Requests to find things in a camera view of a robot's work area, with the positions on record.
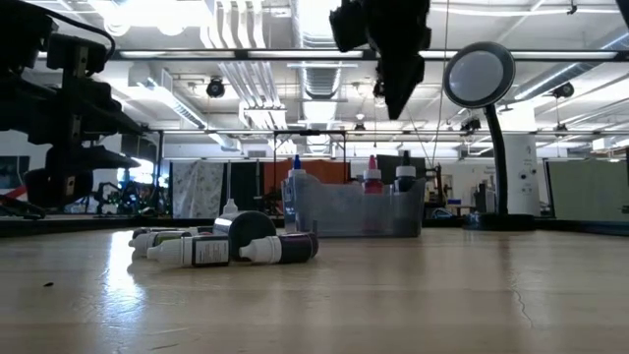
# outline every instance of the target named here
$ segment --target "ceiling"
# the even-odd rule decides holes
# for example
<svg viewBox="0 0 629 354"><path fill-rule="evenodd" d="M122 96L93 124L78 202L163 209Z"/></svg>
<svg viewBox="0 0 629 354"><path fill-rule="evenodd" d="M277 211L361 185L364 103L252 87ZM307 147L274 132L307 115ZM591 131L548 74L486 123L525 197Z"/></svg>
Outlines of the ceiling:
<svg viewBox="0 0 629 354"><path fill-rule="evenodd" d="M127 3L147 4L148 0L127 0ZM45 6L75 20L93 26L105 28L106 13L103 8L111 5L110 0L43 0L30 1ZM296 0L265 0L261 2L261 23L264 45L273 49L299 48L300 42L293 24ZM324 13L331 8L330 4L340 1L325 0L316 2L326 7L313 10L313 14ZM459 0L459 1L431 1L429 27L432 28L433 49L456 50L477 41L498 41L509 49L531 50L579 50L597 49L594 45L610 32L626 30L621 15L617 11L614 0L575 0L579 10L574 15L567 15L569 0ZM247 19L247 35L254 41L256 35L255 8L252 1L217 2L217 26L222 29L222 19L226 7L232 11L232 33L235 44L242 47L238 40L238 5ZM154 0L150 6L144 6L141 13L127 14L129 22L139 22L140 18L154 19L156 24L190 24L177 35L163 34L166 30L147 24L131 26L120 36L116 36L119 49L201 49L206 48L200 39L200 26L205 24L199 9L205 9L203 0ZM313 19L301 21L312 22ZM321 18L323 27L327 26L327 18ZM61 32L80 35L93 40L103 39L92 33L62 25ZM33 77L39 82L54 82L59 80L58 73L52 73L44 68L40 62L33 71ZM304 93L300 79L300 69L289 68L299 65L296 62L271 61L268 63L273 82L281 104L286 109L286 123L289 128L307 127L310 117L304 114ZM351 130L359 122L357 114L365 115L363 122L368 130L400 130L417 129L447 130L451 127L458 130L461 120L479 114L479 112L462 111L441 94L441 77L444 63L428 62L426 75L422 84L418 85L407 104L403 115L397 121L389 121L386 109L378 106L372 95L371 87L374 81L374 62L344 62L352 67L343 68L340 72L338 93L332 102L336 103L333 119L327 122L329 129ZM129 86L129 73L133 65L147 66L155 77L159 77L166 70L173 77L173 91L191 108L202 116L208 127L215 129L262 129L250 122L250 127L239 119L241 97L232 87L227 78L223 78L226 92L221 98L209 98L205 87L212 77L223 77L221 63L210 61L150 61L150 62L110 62L107 69L97 76L98 80L108 82L114 88L115 98L124 102L125 111L134 119L148 124L155 129L192 129L194 126L182 119L163 100L146 95L143 88ZM557 64L545 62L518 62L514 88L525 85L531 79L553 70ZM252 75L250 67L247 73ZM570 80L575 87L572 98L561 98L555 101L553 97L538 96L531 100L535 107L535 120L538 129L551 129L558 121L572 117L579 117L590 113L597 113L602 108L629 97L629 63L605 63L595 69ZM263 92L259 82L256 89ZM627 105L623 102L615 105L617 109L599 114L592 119L586 119L574 129L593 130L598 128L619 128L623 122L629 123ZM419 135L422 139L433 139L433 135ZM365 135L353 137L353 140L385 140L394 141L390 136ZM586 147L593 139L583 136L571 139L569 142L559 142L566 148ZM457 137L440 137L443 142L457 142ZM541 142L554 142L556 137L538 137ZM178 136L167 140L177 144L214 144L208 136Z"/></svg>

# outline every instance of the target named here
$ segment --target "magnifying lamp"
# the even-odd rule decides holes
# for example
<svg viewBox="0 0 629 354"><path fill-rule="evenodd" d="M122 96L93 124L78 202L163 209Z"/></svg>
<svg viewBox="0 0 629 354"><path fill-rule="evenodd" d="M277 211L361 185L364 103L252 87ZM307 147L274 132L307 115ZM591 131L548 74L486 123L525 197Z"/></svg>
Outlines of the magnifying lamp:
<svg viewBox="0 0 629 354"><path fill-rule="evenodd" d="M465 108L482 108L493 141L496 211L507 218L507 167L502 131L495 104L511 89L515 78L515 60L504 46L478 42L461 49L448 63L443 75L443 89L450 100Z"/></svg>

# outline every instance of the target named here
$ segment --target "clear plastic bin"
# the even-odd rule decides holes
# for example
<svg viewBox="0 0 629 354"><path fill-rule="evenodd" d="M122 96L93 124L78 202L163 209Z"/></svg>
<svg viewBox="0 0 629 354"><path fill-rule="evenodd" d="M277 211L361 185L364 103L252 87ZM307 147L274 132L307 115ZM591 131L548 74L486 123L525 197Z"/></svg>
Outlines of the clear plastic bin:
<svg viewBox="0 0 629 354"><path fill-rule="evenodd" d="M426 180L405 193L384 186L366 195L357 184L332 185L303 174L282 181L285 227L309 231L316 221L321 237L417 237L421 234Z"/></svg>

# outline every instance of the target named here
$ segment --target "pink bottle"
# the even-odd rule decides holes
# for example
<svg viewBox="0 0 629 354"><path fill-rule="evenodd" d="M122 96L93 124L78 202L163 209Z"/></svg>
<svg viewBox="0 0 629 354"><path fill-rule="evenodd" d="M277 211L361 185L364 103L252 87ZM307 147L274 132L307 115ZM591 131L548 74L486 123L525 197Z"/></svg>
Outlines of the pink bottle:
<svg viewBox="0 0 629 354"><path fill-rule="evenodd" d="M384 184L382 183L382 172L377 169L377 164L375 163L375 156L370 156L370 166L369 169L363 172L363 178L365 182L363 182L363 190L365 190L365 194L382 194L382 190L384 189Z"/></svg>

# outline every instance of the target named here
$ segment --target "bottle label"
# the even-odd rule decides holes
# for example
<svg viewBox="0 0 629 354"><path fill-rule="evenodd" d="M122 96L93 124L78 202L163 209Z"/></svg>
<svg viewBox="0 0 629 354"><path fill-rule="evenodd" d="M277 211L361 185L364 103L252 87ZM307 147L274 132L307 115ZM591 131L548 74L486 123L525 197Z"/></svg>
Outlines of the bottle label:
<svg viewBox="0 0 629 354"><path fill-rule="evenodd" d="M229 263L229 240L220 236L195 237L192 266L217 266Z"/></svg>

